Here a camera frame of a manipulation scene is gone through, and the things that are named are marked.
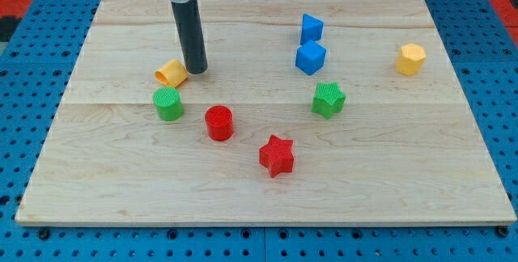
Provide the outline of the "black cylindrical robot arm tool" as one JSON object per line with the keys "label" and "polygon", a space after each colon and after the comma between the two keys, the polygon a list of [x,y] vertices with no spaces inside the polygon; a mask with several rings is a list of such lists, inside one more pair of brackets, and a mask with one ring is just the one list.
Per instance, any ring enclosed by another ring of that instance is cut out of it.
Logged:
{"label": "black cylindrical robot arm tool", "polygon": [[208,64],[197,0],[171,5],[185,68],[190,74],[203,74]]}

